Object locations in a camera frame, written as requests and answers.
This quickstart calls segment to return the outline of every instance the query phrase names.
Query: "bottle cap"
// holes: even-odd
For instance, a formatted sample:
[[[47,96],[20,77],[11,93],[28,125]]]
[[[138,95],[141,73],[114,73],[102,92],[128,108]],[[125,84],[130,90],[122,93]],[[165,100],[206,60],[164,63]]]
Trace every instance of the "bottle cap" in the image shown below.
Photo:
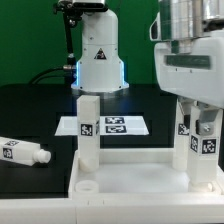
[[[40,163],[48,163],[51,159],[51,153],[43,149],[35,153],[35,160]]]

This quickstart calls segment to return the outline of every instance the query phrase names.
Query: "white platform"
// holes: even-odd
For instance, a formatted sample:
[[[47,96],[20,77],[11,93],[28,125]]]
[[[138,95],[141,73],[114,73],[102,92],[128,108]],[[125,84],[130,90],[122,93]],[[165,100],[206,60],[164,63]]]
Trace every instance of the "white platform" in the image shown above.
[[[74,157],[68,199],[1,200],[1,224],[223,223],[224,196],[188,193],[184,172],[171,168],[172,149],[101,150],[100,169],[79,170]],[[99,193],[77,193],[94,180]],[[224,190],[219,169],[217,183]]]

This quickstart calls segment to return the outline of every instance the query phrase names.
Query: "white paper sheet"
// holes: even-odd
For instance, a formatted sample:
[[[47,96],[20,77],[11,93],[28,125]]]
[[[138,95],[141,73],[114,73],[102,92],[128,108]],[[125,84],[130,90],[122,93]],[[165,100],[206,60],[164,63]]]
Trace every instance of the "white paper sheet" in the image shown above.
[[[78,134],[77,117],[61,117],[55,136]],[[148,135],[141,116],[100,117],[100,135]]]

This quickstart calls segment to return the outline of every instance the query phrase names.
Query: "white tube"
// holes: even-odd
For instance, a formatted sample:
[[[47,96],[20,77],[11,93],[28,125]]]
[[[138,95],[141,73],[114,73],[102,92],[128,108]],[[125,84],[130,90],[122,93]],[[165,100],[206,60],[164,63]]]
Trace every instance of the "white tube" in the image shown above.
[[[0,159],[32,166],[36,162],[48,163],[51,153],[36,143],[0,137]]]

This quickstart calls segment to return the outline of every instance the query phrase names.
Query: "green wall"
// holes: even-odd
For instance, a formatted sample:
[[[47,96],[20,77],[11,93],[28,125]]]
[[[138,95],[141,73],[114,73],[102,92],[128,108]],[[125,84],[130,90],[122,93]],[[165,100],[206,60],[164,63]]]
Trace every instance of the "green wall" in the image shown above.
[[[66,63],[62,14],[52,13],[57,0],[2,1],[0,7],[0,85],[27,83],[37,73]],[[149,27],[157,0],[109,0],[119,18],[119,56],[127,64],[129,83],[154,83],[153,43]],[[73,30],[81,56],[81,26]]]

